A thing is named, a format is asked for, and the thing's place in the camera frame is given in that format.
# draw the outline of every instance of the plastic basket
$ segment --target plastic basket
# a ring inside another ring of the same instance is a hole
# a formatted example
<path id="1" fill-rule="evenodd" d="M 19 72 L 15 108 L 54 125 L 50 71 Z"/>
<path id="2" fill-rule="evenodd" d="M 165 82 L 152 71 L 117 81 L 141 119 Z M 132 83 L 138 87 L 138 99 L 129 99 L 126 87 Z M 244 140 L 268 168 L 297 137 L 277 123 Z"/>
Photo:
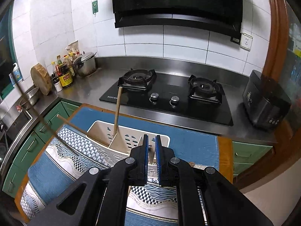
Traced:
<path id="1" fill-rule="evenodd" d="M 104 121 L 95 121 L 88 130 L 88 133 L 93 133 L 95 136 L 99 137 L 99 139 L 109 143 L 109 147 L 103 146 L 86 136 L 105 161 L 111 166 L 114 166 L 118 161 L 129 157 L 132 148 L 142 145 L 144 134 L 148 135 L 148 145 L 153 152 L 155 152 L 156 135 L 161 136 L 162 146 L 168 147 L 170 143 L 170 138 L 168 136 L 159 133 L 150 133 L 129 127 L 118 126 L 117 134 L 113 137 L 113 130 L 114 124 Z M 157 166 L 155 164 L 148 165 L 148 176 L 154 178 L 157 177 Z"/>

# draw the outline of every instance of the black glass cooktop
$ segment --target black glass cooktop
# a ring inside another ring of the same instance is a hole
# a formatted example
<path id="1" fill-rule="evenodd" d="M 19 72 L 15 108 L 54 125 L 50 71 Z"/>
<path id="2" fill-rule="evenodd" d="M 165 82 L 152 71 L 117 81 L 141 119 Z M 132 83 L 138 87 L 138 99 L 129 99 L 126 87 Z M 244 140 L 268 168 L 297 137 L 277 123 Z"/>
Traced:
<path id="1" fill-rule="evenodd" d="M 232 126 L 228 101 L 222 86 L 217 84 L 222 96 L 221 104 L 190 98 L 188 77 L 157 73 L 156 80 L 147 91 L 123 88 L 120 104 Z M 150 100 L 152 93 L 159 95 L 157 101 Z M 111 86 L 99 100 L 117 103 L 117 95 L 118 82 Z M 178 97 L 174 99 L 179 100 L 176 105 L 171 104 L 171 98 L 174 96 Z"/>

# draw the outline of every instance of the cabinet handle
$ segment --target cabinet handle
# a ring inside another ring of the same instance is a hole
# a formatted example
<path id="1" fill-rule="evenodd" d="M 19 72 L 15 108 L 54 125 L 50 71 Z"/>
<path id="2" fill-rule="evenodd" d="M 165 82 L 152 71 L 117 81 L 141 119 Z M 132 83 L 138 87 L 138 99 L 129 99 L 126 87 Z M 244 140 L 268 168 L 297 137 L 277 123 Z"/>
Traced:
<path id="1" fill-rule="evenodd" d="M 238 154 L 235 152 L 235 155 L 238 156 L 238 157 L 249 158 L 252 154 L 251 154 L 251 155 L 248 155 L 248 156 L 245 156 L 245 155 L 238 155 Z"/>
<path id="2" fill-rule="evenodd" d="M 11 185 L 13 185 L 13 186 L 14 186 L 13 182 L 12 182 L 12 181 L 9 181 L 9 187 L 8 187 L 8 190 L 7 190 L 7 192 L 10 192 Z"/>
<path id="3" fill-rule="evenodd" d="M 30 144 L 30 146 L 28 147 L 27 151 L 28 152 L 32 152 L 32 150 L 30 150 L 31 146 L 34 144 L 34 142 L 37 141 L 36 138 L 32 141 L 32 143 Z"/>
<path id="4" fill-rule="evenodd" d="M 45 128 L 45 126 L 43 126 L 43 127 L 39 130 L 39 132 L 40 132 L 40 133 L 44 133 L 44 132 L 43 132 L 43 129 L 44 129 L 44 128 Z"/>

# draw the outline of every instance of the gas stove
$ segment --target gas stove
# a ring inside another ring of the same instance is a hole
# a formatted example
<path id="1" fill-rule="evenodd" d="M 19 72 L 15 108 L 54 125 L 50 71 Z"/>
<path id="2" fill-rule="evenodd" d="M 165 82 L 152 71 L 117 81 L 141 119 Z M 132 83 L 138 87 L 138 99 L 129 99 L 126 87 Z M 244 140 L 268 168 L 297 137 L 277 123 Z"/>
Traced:
<path id="1" fill-rule="evenodd" d="M 232 116 L 222 85 L 216 81 L 135 69 L 111 86 L 100 101 L 232 126 Z"/>

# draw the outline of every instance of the round chopping block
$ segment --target round chopping block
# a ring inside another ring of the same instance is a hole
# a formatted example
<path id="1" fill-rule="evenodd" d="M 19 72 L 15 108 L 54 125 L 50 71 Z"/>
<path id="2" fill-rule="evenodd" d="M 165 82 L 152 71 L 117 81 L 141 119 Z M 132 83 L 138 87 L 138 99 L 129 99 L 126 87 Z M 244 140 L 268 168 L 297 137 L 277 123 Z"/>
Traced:
<path id="1" fill-rule="evenodd" d="M 34 85 L 40 89 L 42 94 L 48 95 L 52 88 L 48 71 L 41 64 L 36 64 L 31 68 L 30 74 Z"/>

